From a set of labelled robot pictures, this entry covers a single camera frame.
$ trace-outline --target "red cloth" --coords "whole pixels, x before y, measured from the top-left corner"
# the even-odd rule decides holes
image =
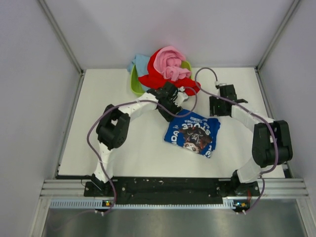
[[[160,51],[160,49],[153,54],[153,56],[150,57],[148,66],[147,66],[147,70],[148,70],[148,75],[144,75],[142,77],[139,77],[138,80],[140,81],[140,83],[142,83],[143,85],[153,88],[153,89],[158,89],[164,86],[164,84],[166,83],[166,81],[174,84],[177,88],[180,88],[182,86],[185,87],[191,87],[192,89],[194,89],[197,93],[199,91],[199,88],[196,85],[196,82],[194,80],[191,80],[190,78],[183,78],[181,80],[177,80],[177,81],[172,81],[170,79],[164,79],[163,75],[161,75],[159,72],[157,72],[154,69],[154,61],[155,58],[157,56],[157,53]],[[187,95],[191,96],[194,95],[194,92],[190,89],[185,89],[185,92]]]

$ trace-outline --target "pink cloth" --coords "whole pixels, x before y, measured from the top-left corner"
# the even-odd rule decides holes
[[[181,68],[181,63],[185,60],[186,57],[175,47],[167,46],[158,52],[154,61],[154,69],[163,75],[164,79],[177,81],[188,78],[191,76],[191,72],[186,68]]]

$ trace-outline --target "white table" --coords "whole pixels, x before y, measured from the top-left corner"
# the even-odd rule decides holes
[[[263,98],[253,68],[215,68],[218,80],[233,83],[238,98],[251,103],[266,115]],[[209,70],[199,73],[201,86],[217,93],[214,76]],[[209,99],[198,93],[196,113],[209,116]],[[91,175],[97,157],[86,143],[90,127],[100,117],[108,104],[119,104],[136,99],[129,87],[129,73],[125,69],[90,69],[86,71],[75,116],[63,154],[59,175]],[[183,104],[190,109],[194,96]],[[116,158],[115,176],[163,177],[231,177],[251,156],[252,133],[231,117],[220,117],[221,128],[217,146],[211,158],[190,152],[163,140],[168,122],[156,111],[148,112],[130,124],[126,142],[112,155]],[[95,131],[92,145],[98,150]],[[265,177],[284,178],[281,167]]]

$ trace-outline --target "gray floor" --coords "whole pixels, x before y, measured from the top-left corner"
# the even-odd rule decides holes
[[[263,200],[252,212],[231,210],[114,210],[102,217],[50,210],[42,237],[304,237],[295,201]]]

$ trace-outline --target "clothing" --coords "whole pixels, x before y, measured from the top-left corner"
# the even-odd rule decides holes
[[[170,83],[174,84],[177,88],[180,88],[182,86],[191,87],[196,92],[199,92],[199,88],[196,86],[195,81],[191,80],[190,78],[183,78],[181,80],[172,81],[170,79],[164,79],[163,75],[156,71],[156,69],[154,68],[154,61],[159,51],[160,50],[158,50],[156,53],[153,54],[153,56],[150,57],[147,66],[148,74],[138,78],[140,83],[147,87],[158,89],[160,87],[163,87],[166,81],[169,81]],[[189,96],[194,95],[194,92],[190,89],[185,89],[185,92]]]
[[[163,75],[164,79],[177,81],[188,78],[191,72],[186,68],[181,68],[182,61],[186,57],[173,46],[162,48],[154,60],[154,69]]]
[[[136,54],[135,58],[128,65],[127,71],[129,73],[131,73],[133,70],[133,67],[135,65],[138,77],[142,77],[143,75],[147,75],[148,74],[147,65],[148,65],[149,59],[150,59],[150,57],[148,57],[146,55]],[[144,86],[142,83],[141,83],[141,86],[142,86],[143,91],[147,91],[150,89],[149,87]]]
[[[182,110],[178,115],[187,114]],[[194,112],[183,118],[174,118],[164,136],[166,142],[189,149],[207,158],[216,147],[216,136],[220,128],[217,118],[204,118]]]

